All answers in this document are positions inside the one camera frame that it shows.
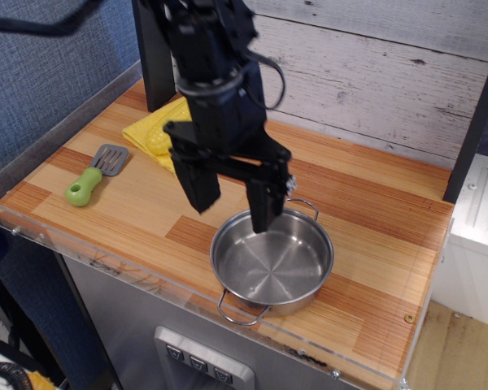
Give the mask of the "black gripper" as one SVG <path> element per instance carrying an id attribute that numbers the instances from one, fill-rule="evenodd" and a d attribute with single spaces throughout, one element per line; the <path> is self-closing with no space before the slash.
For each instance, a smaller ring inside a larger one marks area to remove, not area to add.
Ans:
<path id="1" fill-rule="evenodd" d="M 265 131 L 268 107 L 258 62 L 245 61 L 207 80 L 181 76 L 178 88 L 191 120 L 168 122 L 164 131 L 190 205 L 202 214 L 219 199 L 219 175 L 240 180 L 253 232 L 266 232 L 296 184 L 288 168 L 290 151 Z"/>

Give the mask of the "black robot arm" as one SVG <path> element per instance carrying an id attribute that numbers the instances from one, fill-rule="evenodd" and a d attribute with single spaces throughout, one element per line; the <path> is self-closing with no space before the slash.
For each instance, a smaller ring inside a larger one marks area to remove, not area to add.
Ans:
<path id="1" fill-rule="evenodd" d="M 279 66 L 250 50 L 253 11 L 243 1 L 144 1 L 176 61 L 191 119 L 170 121 L 171 159 L 199 213 L 220 197 L 218 177 L 246 185 L 254 232 L 283 211 L 294 189 L 290 151 L 265 131 L 268 106 L 259 69 Z"/>

